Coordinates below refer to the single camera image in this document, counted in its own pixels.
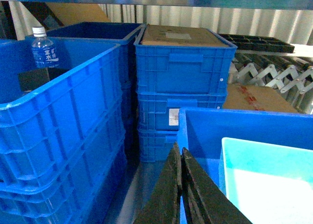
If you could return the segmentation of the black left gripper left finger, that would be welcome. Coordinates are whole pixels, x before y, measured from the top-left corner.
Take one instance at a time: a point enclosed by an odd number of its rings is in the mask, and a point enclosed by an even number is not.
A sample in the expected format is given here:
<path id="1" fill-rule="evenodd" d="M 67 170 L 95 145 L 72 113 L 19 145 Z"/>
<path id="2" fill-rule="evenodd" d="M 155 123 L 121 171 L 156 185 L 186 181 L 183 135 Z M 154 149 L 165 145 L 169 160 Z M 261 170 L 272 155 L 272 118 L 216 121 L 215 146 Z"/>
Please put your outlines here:
<path id="1" fill-rule="evenodd" d="M 170 150 L 150 199 L 134 220 L 135 224 L 179 224 L 182 194 L 182 162 L 175 142 Z"/>

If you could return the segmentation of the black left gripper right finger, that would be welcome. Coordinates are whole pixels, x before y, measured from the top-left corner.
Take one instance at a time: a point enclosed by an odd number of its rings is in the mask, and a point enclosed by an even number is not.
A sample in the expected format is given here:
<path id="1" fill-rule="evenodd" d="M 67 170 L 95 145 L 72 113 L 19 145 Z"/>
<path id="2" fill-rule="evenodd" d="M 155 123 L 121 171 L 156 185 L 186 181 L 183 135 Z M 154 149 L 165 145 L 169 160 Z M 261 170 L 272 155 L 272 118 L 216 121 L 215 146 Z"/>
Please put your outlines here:
<path id="1" fill-rule="evenodd" d="M 182 149 L 182 199 L 188 224 L 249 224 L 186 149 Z"/>

